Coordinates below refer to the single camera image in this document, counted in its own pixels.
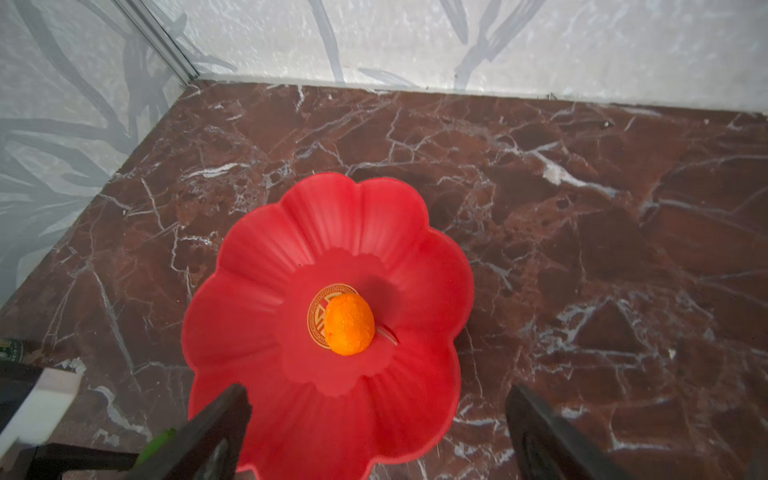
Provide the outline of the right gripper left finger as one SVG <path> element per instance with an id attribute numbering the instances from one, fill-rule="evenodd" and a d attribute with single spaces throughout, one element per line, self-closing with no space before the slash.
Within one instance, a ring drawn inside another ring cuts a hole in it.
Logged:
<path id="1" fill-rule="evenodd" d="M 233 479 L 252 407 L 247 390 L 232 384 L 128 479 Z"/>

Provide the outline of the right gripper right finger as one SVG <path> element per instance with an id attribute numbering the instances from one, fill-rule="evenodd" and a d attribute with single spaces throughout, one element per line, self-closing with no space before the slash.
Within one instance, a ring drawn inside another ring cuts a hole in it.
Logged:
<path id="1" fill-rule="evenodd" d="M 506 420 L 524 479 L 630 479 L 632 476 L 532 390 L 513 386 Z"/>

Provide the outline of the fake orange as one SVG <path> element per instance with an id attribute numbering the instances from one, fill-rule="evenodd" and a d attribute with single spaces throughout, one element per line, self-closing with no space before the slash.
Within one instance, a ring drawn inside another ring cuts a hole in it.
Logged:
<path id="1" fill-rule="evenodd" d="M 362 296 L 346 293 L 333 298 L 324 317 L 326 343 L 342 356 L 364 352 L 376 333 L 373 312 Z"/>

